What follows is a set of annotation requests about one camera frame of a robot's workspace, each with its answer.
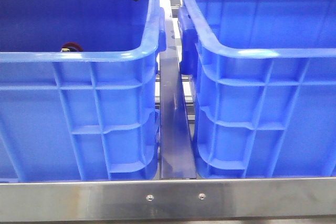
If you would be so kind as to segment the red mushroom push button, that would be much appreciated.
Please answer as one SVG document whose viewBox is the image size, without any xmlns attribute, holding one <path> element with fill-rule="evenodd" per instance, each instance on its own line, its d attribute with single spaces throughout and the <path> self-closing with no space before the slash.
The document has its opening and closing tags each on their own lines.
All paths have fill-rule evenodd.
<svg viewBox="0 0 336 224">
<path fill-rule="evenodd" d="M 83 48 L 76 42 L 67 42 L 62 45 L 61 52 L 83 52 Z"/>
</svg>

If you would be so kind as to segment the left blue plastic crate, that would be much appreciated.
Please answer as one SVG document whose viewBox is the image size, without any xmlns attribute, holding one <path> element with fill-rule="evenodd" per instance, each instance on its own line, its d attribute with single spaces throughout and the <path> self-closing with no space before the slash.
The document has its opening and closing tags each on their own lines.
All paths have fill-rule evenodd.
<svg viewBox="0 0 336 224">
<path fill-rule="evenodd" d="M 165 48 L 160 0 L 1 0 L 1 182 L 152 179 Z"/>
</svg>

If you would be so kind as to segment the blue plastic crate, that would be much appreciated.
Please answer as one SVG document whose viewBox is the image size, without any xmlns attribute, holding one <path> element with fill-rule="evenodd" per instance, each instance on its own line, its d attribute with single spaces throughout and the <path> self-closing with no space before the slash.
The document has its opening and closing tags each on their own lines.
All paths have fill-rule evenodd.
<svg viewBox="0 0 336 224">
<path fill-rule="evenodd" d="M 183 0 L 203 178 L 335 175 L 335 0 Z"/>
<path fill-rule="evenodd" d="M 1 182 L 152 179 L 165 48 L 160 0 L 1 0 Z"/>
</svg>

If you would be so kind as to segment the right blue plastic crate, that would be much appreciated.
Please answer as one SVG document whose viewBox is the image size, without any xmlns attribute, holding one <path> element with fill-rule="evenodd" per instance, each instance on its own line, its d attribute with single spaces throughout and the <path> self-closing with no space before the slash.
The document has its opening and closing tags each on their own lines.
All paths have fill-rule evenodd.
<svg viewBox="0 0 336 224">
<path fill-rule="evenodd" d="M 183 0 L 203 178 L 335 175 L 335 0 Z"/>
</svg>

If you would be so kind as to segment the dark blue divider rail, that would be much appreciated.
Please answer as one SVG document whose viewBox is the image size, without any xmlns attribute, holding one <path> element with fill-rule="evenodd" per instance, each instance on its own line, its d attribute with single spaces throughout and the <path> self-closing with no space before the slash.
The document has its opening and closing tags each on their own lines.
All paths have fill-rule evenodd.
<svg viewBox="0 0 336 224">
<path fill-rule="evenodd" d="M 160 53 L 160 178 L 196 179 L 173 18 L 165 14 L 166 50 Z"/>
</svg>

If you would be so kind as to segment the left rail screw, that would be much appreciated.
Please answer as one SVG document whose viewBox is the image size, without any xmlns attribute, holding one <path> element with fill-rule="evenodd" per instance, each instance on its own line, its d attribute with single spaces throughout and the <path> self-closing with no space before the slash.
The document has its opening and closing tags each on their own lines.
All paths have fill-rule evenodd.
<svg viewBox="0 0 336 224">
<path fill-rule="evenodd" d="M 146 196 L 146 200 L 147 201 L 153 201 L 154 200 L 154 196 L 153 195 L 147 195 Z"/>
</svg>

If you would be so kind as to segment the rail screw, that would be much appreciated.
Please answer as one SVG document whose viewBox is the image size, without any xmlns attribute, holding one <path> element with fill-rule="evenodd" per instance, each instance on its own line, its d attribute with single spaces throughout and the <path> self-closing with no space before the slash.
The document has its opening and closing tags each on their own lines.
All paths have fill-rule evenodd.
<svg viewBox="0 0 336 224">
<path fill-rule="evenodd" d="M 199 193 L 198 198 L 199 198 L 199 200 L 205 200 L 206 194 L 205 193 Z"/>
<path fill-rule="evenodd" d="M 146 196 L 146 200 L 147 201 L 153 201 L 154 200 L 154 196 L 153 195 L 147 195 Z"/>
</svg>

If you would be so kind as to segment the right rail screw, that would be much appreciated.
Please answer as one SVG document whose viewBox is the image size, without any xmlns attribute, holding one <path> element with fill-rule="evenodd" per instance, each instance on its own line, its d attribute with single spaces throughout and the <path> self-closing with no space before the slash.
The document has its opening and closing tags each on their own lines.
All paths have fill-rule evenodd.
<svg viewBox="0 0 336 224">
<path fill-rule="evenodd" d="M 205 200 L 206 194 L 205 193 L 199 193 L 198 198 L 199 198 L 199 200 Z"/>
</svg>

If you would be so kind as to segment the stainless steel front rail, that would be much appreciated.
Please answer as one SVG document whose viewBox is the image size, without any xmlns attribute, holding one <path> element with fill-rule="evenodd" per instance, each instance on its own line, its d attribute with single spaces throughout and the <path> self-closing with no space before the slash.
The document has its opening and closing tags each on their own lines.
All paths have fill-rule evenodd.
<svg viewBox="0 0 336 224">
<path fill-rule="evenodd" d="M 333 177 L 1 184 L 2 222 L 315 216 L 335 216 Z"/>
</svg>

